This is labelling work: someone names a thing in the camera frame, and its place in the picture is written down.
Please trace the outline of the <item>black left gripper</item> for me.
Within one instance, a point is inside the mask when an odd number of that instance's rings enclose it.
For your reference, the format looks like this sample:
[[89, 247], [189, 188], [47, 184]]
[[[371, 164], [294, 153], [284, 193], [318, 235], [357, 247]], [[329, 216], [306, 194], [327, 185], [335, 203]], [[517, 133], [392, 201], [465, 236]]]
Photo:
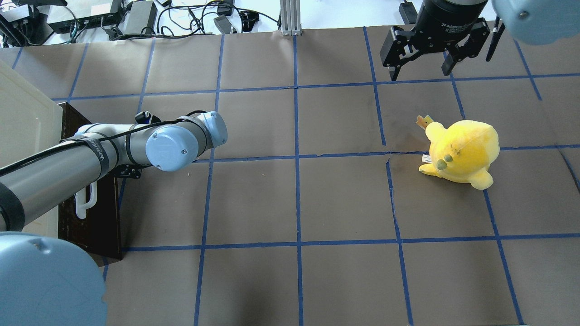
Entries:
[[117, 179], [140, 179], [143, 169], [151, 167], [151, 165], [140, 164], [120, 164], [112, 169], [108, 176]]

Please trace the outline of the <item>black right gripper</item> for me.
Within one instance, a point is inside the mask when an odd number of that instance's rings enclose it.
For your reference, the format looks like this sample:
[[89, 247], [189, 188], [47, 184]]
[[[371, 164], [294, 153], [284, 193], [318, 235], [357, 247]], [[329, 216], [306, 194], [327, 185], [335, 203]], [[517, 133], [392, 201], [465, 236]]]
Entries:
[[380, 58], [390, 81], [397, 81], [402, 66], [424, 54], [446, 52], [444, 76], [462, 60], [477, 57], [491, 34], [480, 17], [486, 4], [486, 0], [423, 1], [414, 27], [391, 27], [383, 43]]

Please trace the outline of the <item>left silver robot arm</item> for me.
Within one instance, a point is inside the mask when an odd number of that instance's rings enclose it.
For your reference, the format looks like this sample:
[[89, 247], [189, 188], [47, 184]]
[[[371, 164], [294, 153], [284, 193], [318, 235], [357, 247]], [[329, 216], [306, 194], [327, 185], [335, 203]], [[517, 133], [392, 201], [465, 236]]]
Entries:
[[93, 258], [66, 240], [23, 232], [122, 165], [174, 172], [227, 142], [223, 117], [195, 110], [146, 124], [84, 125], [56, 146], [1, 169], [1, 324], [104, 326], [106, 283]]

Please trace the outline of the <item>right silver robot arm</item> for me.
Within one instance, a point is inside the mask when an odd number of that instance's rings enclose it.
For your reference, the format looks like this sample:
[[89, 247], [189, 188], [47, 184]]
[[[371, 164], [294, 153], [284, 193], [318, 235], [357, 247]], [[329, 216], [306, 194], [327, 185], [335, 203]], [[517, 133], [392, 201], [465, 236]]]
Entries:
[[441, 66], [449, 76], [456, 64], [477, 57], [491, 38], [490, 61], [504, 31], [529, 45], [547, 45], [579, 33], [577, 0], [493, 0], [496, 21], [491, 28], [481, 17], [486, 0], [425, 0], [410, 30], [391, 27], [380, 51], [390, 79], [424, 54], [446, 53]]

